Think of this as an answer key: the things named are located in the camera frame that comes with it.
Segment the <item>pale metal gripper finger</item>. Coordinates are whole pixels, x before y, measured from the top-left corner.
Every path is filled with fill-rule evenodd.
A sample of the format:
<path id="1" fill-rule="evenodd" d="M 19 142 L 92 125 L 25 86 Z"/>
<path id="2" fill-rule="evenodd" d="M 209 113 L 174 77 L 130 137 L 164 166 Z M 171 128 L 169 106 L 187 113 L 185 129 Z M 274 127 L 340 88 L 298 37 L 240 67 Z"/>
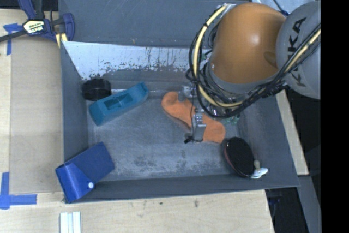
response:
<path id="1" fill-rule="evenodd" d="M 195 115 L 195 140 L 198 142 L 203 141 L 204 132 L 206 130 L 206 124 L 203 121 L 202 115 Z"/>
<path id="2" fill-rule="evenodd" d="M 190 132 L 185 134 L 185 140 L 184 143 L 187 144 L 189 142 L 194 142 L 195 139 L 195 132 L 196 132 L 196 115 L 194 114 L 191 118 L 191 127 Z"/>

